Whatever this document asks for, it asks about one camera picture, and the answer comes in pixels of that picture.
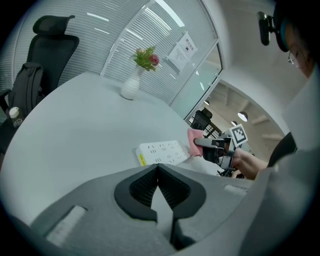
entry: chair headrest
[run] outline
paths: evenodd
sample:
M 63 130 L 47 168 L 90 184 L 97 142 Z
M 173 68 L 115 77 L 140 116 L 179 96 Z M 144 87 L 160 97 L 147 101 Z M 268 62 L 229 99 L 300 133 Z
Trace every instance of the chair headrest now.
M 67 29 L 69 20 L 73 18 L 75 18 L 74 15 L 69 17 L 58 17 L 51 15 L 42 16 L 34 23 L 33 32 L 38 35 L 63 35 Z

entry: round table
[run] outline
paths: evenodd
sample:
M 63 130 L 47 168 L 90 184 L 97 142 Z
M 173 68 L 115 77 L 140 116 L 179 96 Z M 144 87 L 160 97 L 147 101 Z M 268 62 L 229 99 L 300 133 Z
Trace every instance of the round table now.
M 121 86 L 86 72 L 57 88 L 28 115 L 0 172 L 0 196 L 10 214 L 30 225 L 82 183 L 140 166 L 135 149 L 141 143 L 189 144 L 189 126 L 166 103 L 143 91 L 132 101 L 124 99 Z M 204 171 L 203 161 L 213 165 L 196 158 L 179 166 Z

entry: glasses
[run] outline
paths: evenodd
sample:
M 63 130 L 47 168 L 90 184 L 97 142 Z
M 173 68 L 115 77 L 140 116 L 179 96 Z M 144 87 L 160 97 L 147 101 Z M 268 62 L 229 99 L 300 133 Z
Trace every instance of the glasses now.
M 306 58 L 304 54 L 295 44 L 289 50 L 288 62 L 296 66 L 298 69 L 301 69 L 302 65 L 306 65 Z

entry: white label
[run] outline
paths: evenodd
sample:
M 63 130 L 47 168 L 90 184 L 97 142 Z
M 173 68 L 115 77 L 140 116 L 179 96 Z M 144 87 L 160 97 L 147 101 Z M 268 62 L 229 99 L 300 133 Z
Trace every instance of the white label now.
M 235 147 L 238 147 L 248 141 L 247 134 L 242 124 L 231 127 L 229 130 Z
M 171 61 L 179 71 L 183 70 L 188 63 L 187 56 L 178 44 L 170 52 L 168 60 Z
M 183 37 L 179 40 L 178 45 L 183 50 L 183 53 L 188 59 L 191 59 L 191 57 L 198 50 L 188 32 L 186 32 L 183 35 Z

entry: ceiling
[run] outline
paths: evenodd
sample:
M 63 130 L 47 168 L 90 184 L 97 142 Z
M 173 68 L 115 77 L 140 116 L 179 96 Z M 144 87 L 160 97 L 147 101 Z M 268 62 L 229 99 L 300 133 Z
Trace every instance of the ceiling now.
M 217 84 L 207 100 L 210 103 L 209 108 L 223 117 L 230 124 L 230 127 L 232 126 L 231 121 L 242 124 L 249 139 L 248 145 L 253 153 L 266 161 L 269 160 L 272 151 L 284 135 L 263 111 L 222 83 Z M 247 113 L 248 122 L 244 122 L 238 117 L 240 111 Z M 221 123 L 215 123 L 214 119 L 211 121 L 218 128 L 221 125 Z

